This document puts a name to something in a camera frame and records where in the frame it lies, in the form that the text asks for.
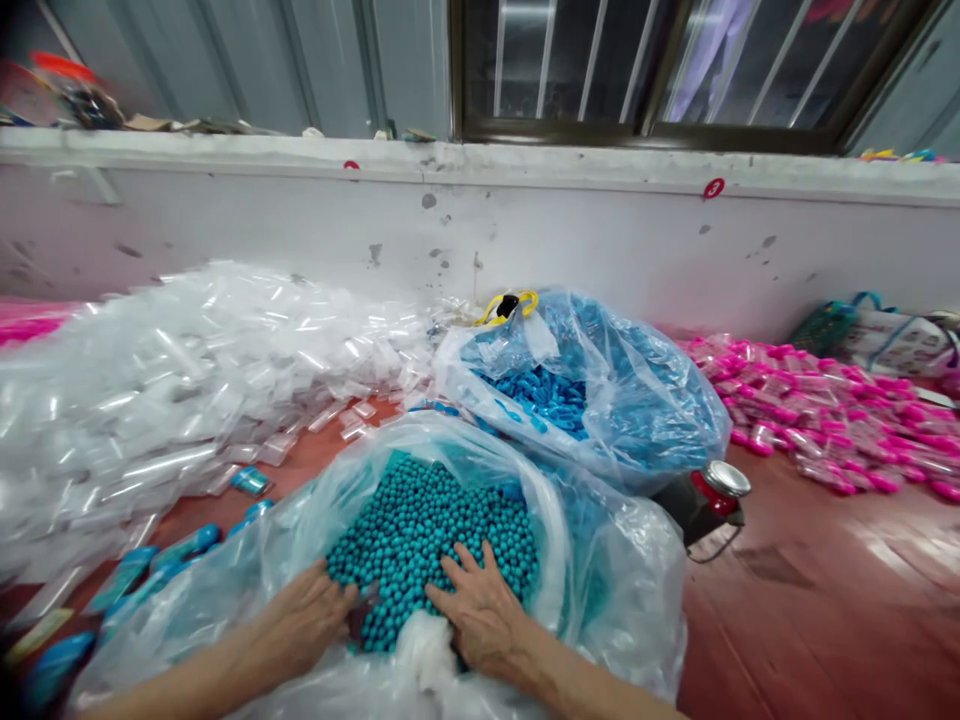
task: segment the clear plastic bag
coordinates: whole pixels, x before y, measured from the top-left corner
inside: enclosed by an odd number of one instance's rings
[[[372,430],[314,482],[175,578],[94,656],[74,687],[71,707],[155,676],[253,618],[349,528],[394,451],[442,462],[463,483],[519,479],[541,566],[527,611],[585,656],[675,700],[686,644],[684,551],[666,513],[583,470],[550,469],[548,478],[481,430],[420,412]],[[430,656],[419,657],[417,647]],[[401,643],[393,656],[332,648],[313,671],[237,717],[491,720],[539,713],[505,685],[474,673],[450,677],[435,651],[436,641],[428,640]],[[430,667],[440,669],[426,677]]]
[[[730,417],[710,383],[667,337],[562,289],[536,311],[493,328],[451,329],[434,361],[441,395],[526,447],[582,465],[631,494],[653,495],[678,473],[722,458]],[[494,381],[544,370],[586,385],[578,440],[531,416]]]

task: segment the green basket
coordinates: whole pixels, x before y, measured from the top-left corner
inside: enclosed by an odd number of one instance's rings
[[[806,350],[817,357],[828,357],[834,345],[842,340],[854,321],[857,308],[849,303],[828,302],[814,310],[793,331],[788,342],[798,350]]]

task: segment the hand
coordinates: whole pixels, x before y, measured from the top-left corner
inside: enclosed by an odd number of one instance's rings
[[[524,664],[523,645],[536,623],[507,587],[489,542],[483,541],[484,568],[461,543],[453,549],[463,567],[451,557],[440,564],[457,592],[428,584],[427,597],[453,623],[454,642],[466,663],[479,673],[510,681]]]
[[[341,590],[327,575],[326,560],[307,568],[267,603],[228,643],[241,682],[269,692],[309,672],[327,648],[347,637],[347,613],[357,586]]]

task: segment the shopping bag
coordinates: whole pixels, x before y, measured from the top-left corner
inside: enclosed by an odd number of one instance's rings
[[[865,300],[873,307],[863,307]],[[857,318],[834,348],[842,362],[882,375],[938,377],[944,368],[938,358],[956,353],[950,331],[924,316],[884,308],[876,293],[858,294],[853,305]]]

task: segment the wooden floor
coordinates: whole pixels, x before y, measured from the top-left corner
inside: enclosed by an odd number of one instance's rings
[[[279,500],[326,466],[343,446],[335,425],[304,434],[282,467],[262,468],[276,483],[267,497]],[[688,563],[679,708],[694,720],[960,718],[958,508],[917,487],[839,498],[800,479],[783,456],[734,448],[729,459],[754,493],[733,546],[708,565]],[[233,490],[182,500],[152,542],[208,522],[227,530],[251,502]],[[710,554],[722,533],[695,556]],[[110,570],[70,606],[84,607]],[[25,602],[25,590],[8,594],[4,609]],[[75,617],[55,639],[94,627]]]

